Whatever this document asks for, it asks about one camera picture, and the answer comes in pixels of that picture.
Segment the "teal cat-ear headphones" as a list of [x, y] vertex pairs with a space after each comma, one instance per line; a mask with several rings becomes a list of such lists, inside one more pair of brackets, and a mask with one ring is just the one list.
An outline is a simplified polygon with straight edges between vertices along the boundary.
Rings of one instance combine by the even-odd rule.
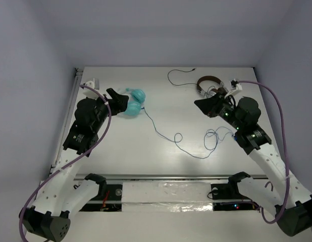
[[124, 112], [127, 116], [138, 116], [146, 99], [146, 94], [141, 89], [126, 88], [126, 93], [130, 94], [127, 109]]

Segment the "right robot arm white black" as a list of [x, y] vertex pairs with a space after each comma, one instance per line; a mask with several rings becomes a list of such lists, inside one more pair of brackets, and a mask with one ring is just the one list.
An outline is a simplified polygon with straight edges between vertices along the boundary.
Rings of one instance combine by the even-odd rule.
[[286, 169], [286, 163], [272, 144], [267, 133], [258, 125], [261, 115], [258, 103], [242, 97], [237, 105], [217, 93], [194, 104], [203, 114], [221, 117], [236, 129], [235, 141], [262, 169], [273, 188], [261, 188], [249, 174], [239, 172], [229, 177], [228, 194], [253, 200], [277, 220], [279, 228], [288, 236], [295, 236], [312, 227], [312, 193], [295, 175]]

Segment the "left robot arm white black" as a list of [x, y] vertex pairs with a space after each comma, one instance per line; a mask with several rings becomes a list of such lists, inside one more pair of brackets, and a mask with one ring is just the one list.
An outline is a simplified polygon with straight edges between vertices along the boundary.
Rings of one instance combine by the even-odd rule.
[[51, 175], [33, 192], [19, 214], [19, 230], [23, 241], [23, 230], [45, 239], [62, 241], [68, 233], [71, 220], [91, 199], [101, 199], [108, 194], [106, 178], [90, 173], [76, 188], [74, 178], [92, 150], [103, 140], [98, 131], [105, 121], [125, 112], [129, 96], [124, 92], [107, 89], [101, 95], [88, 88], [85, 98], [76, 105], [75, 120], [63, 143], [63, 151], [72, 156], [56, 163]]

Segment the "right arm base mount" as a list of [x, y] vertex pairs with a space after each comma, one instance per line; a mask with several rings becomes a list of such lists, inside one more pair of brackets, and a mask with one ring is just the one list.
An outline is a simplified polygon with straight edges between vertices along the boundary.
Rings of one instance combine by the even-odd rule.
[[213, 201], [214, 211], [258, 211], [260, 206], [239, 193], [238, 183], [250, 178], [246, 172], [239, 172], [228, 178], [225, 184], [211, 184], [207, 198]]

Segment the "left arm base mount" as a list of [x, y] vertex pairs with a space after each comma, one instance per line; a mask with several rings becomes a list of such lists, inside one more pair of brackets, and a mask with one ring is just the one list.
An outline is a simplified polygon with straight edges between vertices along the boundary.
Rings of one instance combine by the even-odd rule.
[[121, 212], [123, 184], [105, 182], [98, 194], [90, 199], [80, 212]]

